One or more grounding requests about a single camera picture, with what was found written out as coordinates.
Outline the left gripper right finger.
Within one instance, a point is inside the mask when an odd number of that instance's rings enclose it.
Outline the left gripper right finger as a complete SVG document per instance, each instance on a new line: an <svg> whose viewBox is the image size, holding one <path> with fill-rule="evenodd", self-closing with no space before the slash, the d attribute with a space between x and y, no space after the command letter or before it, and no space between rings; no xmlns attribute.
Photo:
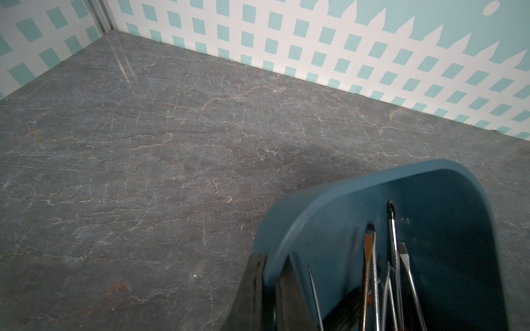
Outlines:
<svg viewBox="0 0 530 331"><path fill-rule="evenodd" d="M317 330L289 258L275 285L275 313L277 330Z"/></svg>

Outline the teal plastic storage box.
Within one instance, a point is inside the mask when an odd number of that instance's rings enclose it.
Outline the teal plastic storage box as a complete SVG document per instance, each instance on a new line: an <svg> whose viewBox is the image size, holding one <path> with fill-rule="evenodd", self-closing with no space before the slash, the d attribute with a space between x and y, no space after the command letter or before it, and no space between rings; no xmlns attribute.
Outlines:
<svg viewBox="0 0 530 331"><path fill-rule="evenodd" d="M362 285L364 234L375 225L378 275L391 258L389 214L406 244L429 330L507 330L494 216L478 180L445 159L392 168L298 190L262 219L253 250L266 255L264 285L272 288L289 258L309 312L316 307L307 267L327 315Z"/></svg>

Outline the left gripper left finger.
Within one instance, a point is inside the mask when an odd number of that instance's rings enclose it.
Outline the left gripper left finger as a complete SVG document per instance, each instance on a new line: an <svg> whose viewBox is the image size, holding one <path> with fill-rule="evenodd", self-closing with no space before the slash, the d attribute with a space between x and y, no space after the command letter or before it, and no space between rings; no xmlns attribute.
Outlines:
<svg viewBox="0 0 530 331"><path fill-rule="evenodd" d="M221 330L261 330L266 255L251 254Z"/></svg>

